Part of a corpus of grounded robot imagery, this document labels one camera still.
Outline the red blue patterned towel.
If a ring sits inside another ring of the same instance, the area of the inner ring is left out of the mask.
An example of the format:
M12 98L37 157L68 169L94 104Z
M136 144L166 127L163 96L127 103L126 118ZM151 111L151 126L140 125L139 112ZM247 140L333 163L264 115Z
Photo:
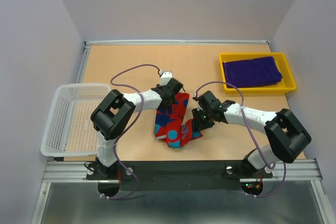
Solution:
M154 136L170 148L182 148L190 141L203 135L193 119L183 122L190 95L178 93L173 104L157 109L154 122Z

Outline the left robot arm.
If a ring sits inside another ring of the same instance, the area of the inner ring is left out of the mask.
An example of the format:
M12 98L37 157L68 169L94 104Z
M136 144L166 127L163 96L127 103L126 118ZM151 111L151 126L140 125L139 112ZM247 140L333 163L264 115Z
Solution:
M135 93L123 94L117 89L111 90L90 117L97 131L98 154L96 163L89 169L103 178L113 178L117 172L116 140L130 127L128 122L132 114L172 105L181 89L183 84L180 81L168 78L145 92L136 90Z

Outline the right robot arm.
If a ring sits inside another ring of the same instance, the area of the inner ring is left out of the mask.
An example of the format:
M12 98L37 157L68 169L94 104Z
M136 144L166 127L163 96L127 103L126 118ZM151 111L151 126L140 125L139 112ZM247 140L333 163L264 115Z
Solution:
M249 178L276 162L291 164L311 143L308 131L288 109L251 109L231 100L222 102L211 91L195 94L193 99L197 102L192 111L196 130L211 139L211 146L218 145L215 156L226 161L228 176ZM232 154L247 150L248 136L256 141L254 131L263 134L267 142L264 146L255 144L243 159L235 160Z

